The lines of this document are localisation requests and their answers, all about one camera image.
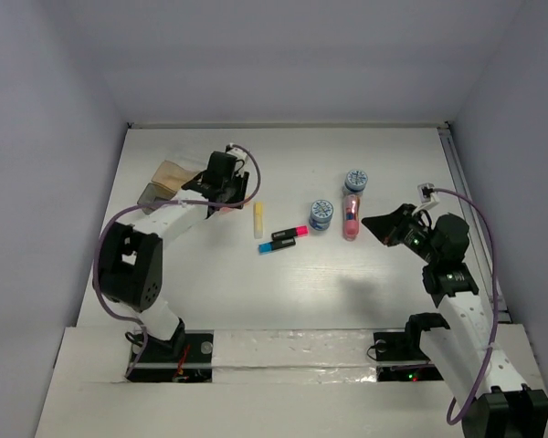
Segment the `yellow highlighter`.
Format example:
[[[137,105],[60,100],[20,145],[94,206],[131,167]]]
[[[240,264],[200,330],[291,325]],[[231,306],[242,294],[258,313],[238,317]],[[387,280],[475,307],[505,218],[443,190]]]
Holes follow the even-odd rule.
[[[254,202],[253,205],[254,237],[261,239],[264,234],[263,203]]]

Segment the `pink clear tube case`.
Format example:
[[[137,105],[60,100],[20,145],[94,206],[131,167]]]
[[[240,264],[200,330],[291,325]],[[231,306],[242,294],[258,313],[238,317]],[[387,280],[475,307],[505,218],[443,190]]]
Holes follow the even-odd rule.
[[[353,241],[359,234],[360,197],[350,193],[343,197],[343,237]]]

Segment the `blue highlighter black body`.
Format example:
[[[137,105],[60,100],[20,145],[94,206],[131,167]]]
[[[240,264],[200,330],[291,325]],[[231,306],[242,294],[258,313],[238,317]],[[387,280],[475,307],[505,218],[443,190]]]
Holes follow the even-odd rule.
[[[261,255],[268,254],[274,251],[279,251],[288,247],[293,247],[296,245],[296,240],[294,237],[280,240],[273,240],[258,246],[258,252]]]

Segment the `pink highlighter black body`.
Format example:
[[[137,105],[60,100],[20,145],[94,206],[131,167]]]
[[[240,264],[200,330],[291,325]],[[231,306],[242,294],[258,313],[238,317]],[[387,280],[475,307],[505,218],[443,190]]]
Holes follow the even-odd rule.
[[[309,228],[307,225],[301,225],[282,231],[278,231],[271,234],[271,239],[273,241],[291,239],[296,237],[303,237],[309,233]]]

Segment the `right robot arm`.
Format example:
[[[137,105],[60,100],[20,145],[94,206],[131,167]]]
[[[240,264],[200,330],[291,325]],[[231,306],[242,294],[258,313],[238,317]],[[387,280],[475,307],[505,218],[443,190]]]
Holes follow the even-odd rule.
[[[362,225],[385,246],[403,245],[425,266],[423,285],[435,312],[410,316],[402,336],[411,357],[427,357],[453,394],[447,422],[467,437],[542,437],[548,397],[531,388],[497,342],[499,315],[488,310],[468,266],[469,225],[444,214],[435,222],[403,204]]]

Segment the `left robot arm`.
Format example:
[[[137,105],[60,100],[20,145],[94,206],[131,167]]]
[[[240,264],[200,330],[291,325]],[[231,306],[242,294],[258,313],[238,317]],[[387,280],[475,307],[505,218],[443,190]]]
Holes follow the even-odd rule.
[[[182,354],[184,322],[161,296],[164,251],[218,211],[240,209],[254,197],[246,168],[254,160],[248,149],[231,143],[212,152],[206,167],[168,199],[125,208],[102,229],[92,287],[111,318],[137,327],[128,340],[138,356],[150,348],[163,360]]]

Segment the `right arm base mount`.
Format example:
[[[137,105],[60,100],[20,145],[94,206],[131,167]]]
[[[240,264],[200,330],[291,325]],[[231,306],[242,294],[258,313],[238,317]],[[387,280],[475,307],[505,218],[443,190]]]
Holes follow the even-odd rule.
[[[366,355],[376,364],[379,382],[443,380],[428,357],[410,345],[404,331],[376,331]]]

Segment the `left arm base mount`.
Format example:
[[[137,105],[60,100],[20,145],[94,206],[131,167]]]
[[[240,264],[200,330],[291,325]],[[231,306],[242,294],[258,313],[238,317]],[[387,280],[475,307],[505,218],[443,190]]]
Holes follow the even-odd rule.
[[[130,382],[209,383],[213,379],[213,331],[182,330],[173,339],[151,338],[127,375]]]

